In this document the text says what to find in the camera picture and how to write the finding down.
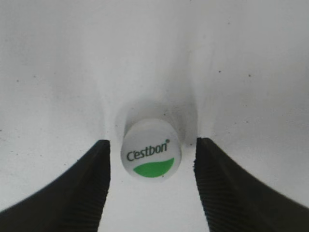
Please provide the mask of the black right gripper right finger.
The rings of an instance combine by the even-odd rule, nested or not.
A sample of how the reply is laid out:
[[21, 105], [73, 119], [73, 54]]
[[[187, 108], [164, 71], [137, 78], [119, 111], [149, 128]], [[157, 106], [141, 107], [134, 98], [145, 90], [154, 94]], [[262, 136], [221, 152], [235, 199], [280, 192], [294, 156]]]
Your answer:
[[210, 138], [197, 138], [194, 173], [211, 232], [307, 232], [309, 209], [270, 188]]

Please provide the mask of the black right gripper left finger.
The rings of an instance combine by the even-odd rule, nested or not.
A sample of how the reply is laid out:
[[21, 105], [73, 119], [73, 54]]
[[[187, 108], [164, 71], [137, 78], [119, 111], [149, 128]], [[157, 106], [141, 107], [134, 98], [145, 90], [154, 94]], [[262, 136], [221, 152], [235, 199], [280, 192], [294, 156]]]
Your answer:
[[98, 140], [53, 182], [1, 211], [2, 232], [97, 232], [111, 181], [110, 142]]

